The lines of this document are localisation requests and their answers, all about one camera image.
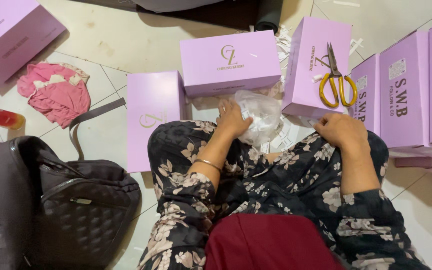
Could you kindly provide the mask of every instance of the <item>clear plastic bag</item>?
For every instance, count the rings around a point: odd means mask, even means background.
[[[279,125],[281,105],[266,95],[257,94],[248,90],[239,90],[234,94],[234,100],[241,107],[243,118],[253,118],[249,129],[238,139],[246,144],[259,147],[269,142],[276,135],[274,132]]]

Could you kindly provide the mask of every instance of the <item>gold bangle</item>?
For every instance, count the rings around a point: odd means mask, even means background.
[[[198,162],[199,162],[199,163],[206,163],[206,164],[208,164],[208,165],[213,166],[215,169],[217,169],[217,170],[219,171],[220,174],[223,173],[223,169],[219,168],[218,166],[216,166],[215,164],[211,163],[210,161],[207,161],[207,160],[204,160],[204,159],[197,158],[194,162],[195,162],[195,163],[198,163]]]

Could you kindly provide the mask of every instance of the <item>gray strap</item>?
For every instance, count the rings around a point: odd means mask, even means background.
[[[81,150],[81,146],[79,145],[78,136],[76,134],[77,128],[75,129],[76,132],[74,134],[74,138],[71,135],[72,128],[81,122],[84,122],[84,121],[89,120],[89,119],[93,119],[93,118],[95,118],[101,114],[105,114],[111,110],[114,110],[118,107],[123,106],[124,104],[126,104],[126,101],[122,97],[116,101],[113,101],[113,102],[108,103],[106,105],[103,105],[101,107],[97,107],[97,108],[89,110],[83,114],[80,114],[71,121],[71,123],[69,124],[69,139],[71,140],[72,145],[74,145],[74,148],[76,149],[76,151],[78,151],[78,155],[79,155],[78,160],[79,161],[83,161],[85,159],[85,156],[83,155],[83,151]]]

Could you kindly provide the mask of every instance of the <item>pink cloth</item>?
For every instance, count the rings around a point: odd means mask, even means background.
[[[91,104],[85,82],[81,79],[87,75],[79,71],[83,74],[60,64],[30,64],[28,74],[18,80],[18,93],[29,98],[31,107],[64,129],[76,116],[87,112]],[[53,79],[60,78],[60,81],[51,82],[52,76]]]

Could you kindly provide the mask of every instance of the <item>maroon fabric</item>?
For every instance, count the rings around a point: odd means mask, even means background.
[[[206,270],[343,270],[314,223],[295,215],[235,214],[209,235]]]

